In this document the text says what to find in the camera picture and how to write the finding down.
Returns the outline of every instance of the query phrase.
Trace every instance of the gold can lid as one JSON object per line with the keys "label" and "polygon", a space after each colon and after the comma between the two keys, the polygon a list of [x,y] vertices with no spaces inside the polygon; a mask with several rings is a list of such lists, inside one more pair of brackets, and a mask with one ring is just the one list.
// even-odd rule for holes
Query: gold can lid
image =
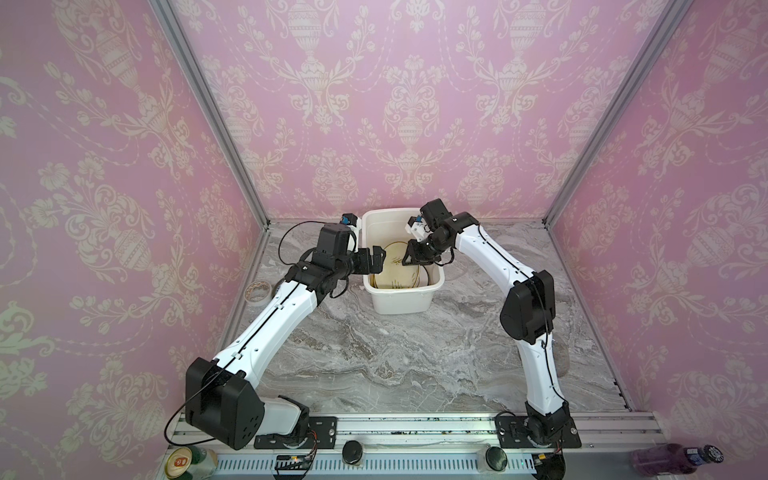
{"label": "gold can lid", "polygon": [[165,462],[165,476],[179,478],[192,465],[192,451],[187,447],[174,450]]}

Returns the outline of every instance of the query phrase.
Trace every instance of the beverage can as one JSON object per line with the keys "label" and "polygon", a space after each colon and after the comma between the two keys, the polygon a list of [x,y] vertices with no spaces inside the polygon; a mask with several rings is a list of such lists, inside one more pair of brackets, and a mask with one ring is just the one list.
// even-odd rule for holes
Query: beverage can
{"label": "beverage can", "polygon": [[194,445],[176,449],[165,462],[165,476],[172,480],[208,480],[216,470],[216,452]]}

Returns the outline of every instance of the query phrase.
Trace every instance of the bottle label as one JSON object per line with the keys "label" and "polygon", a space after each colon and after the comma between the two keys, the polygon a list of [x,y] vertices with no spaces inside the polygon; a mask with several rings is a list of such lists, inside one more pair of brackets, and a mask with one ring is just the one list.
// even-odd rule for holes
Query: bottle label
{"label": "bottle label", "polygon": [[694,466],[704,465],[707,463],[703,458],[701,458],[699,449],[685,449],[685,456],[688,457],[688,461],[691,463],[691,465]]}

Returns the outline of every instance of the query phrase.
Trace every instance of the black mounting plate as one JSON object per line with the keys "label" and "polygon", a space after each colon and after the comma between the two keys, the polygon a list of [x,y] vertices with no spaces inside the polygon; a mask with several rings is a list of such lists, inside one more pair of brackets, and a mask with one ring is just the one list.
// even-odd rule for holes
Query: black mounting plate
{"label": "black mounting plate", "polygon": [[[526,419],[527,416],[525,415],[500,415],[496,417],[496,436],[503,449],[536,449],[543,446],[534,444],[528,437],[528,428],[525,426]],[[573,419],[568,419],[562,429],[562,437],[558,435],[556,439],[562,441],[564,449],[581,448],[581,438],[578,436],[578,430],[576,430]]]}
{"label": "black mounting plate", "polygon": [[[310,416],[310,426],[308,430],[314,430],[317,434],[317,448],[319,450],[330,450],[336,447],[336,423],[337,417]],[[253,447],[256,450],[283,450],[283,449],[311,449],[315,444],[315,439],[307,435],[306,440],[298,447],[288,447],[282,442],[278,442],[271,435],[257,435],[253,437]]]}

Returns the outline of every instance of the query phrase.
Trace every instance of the wall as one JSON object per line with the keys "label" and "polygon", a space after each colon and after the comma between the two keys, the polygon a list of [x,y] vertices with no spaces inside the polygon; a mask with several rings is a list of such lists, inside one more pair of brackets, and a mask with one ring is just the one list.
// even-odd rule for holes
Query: wall
{"label": "wall", "polygon": [[766,88],[768,4],[694,2],[554,226],[637,406],[725,451],[699,478],[765,476]]}
{"label": "wall", "polygon": [[666,0],[174,0],[272,219],[541,218]]}
{"label": "wall", "polygon": [[257,226],[146,2],[6,2],[0,94],[0,478],[150,478]]}

